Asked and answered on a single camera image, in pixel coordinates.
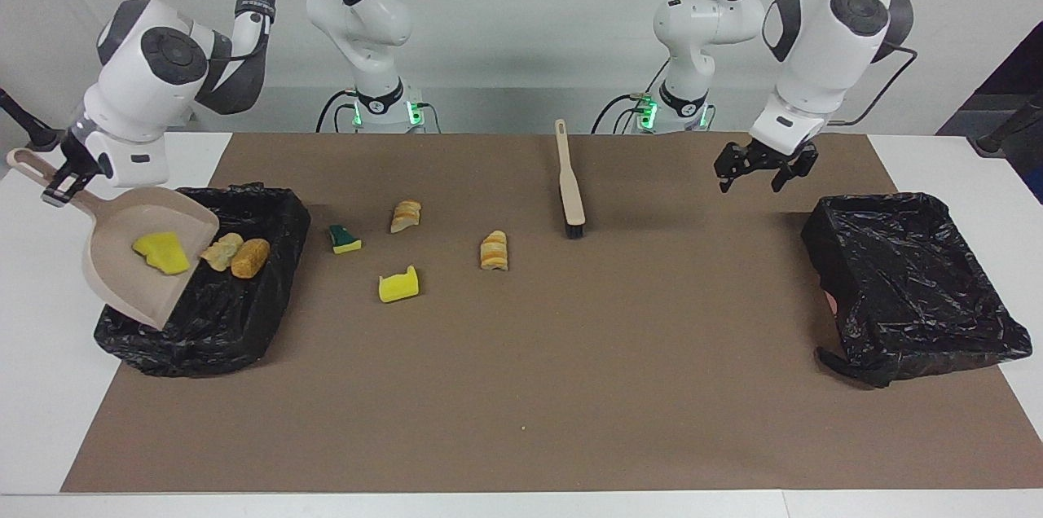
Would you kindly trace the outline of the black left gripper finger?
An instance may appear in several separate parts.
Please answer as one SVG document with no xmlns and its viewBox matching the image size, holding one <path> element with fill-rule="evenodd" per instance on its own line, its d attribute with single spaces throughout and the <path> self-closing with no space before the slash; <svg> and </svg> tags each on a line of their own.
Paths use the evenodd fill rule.
<svg viewBox="0 0 1043 518">
<path fill-rule="evenodd" d="M 772 178 L 772 191 L 778 194 L 789 181 L 807 177 L 811 173 L 812 165 L 816 164 L 818 158 L 819 153 L 817 150 L 802 150 L 799 154 L 790 158 L 790 161 L 783 162 L 774 178 Z"/>
<path fill-rule="evenodd" d="M 726 194 L 737 178 L 746 175 L 746 147 L 726 144 L 715 158 L 714 170 L 720 191 Z"/>
</svg>

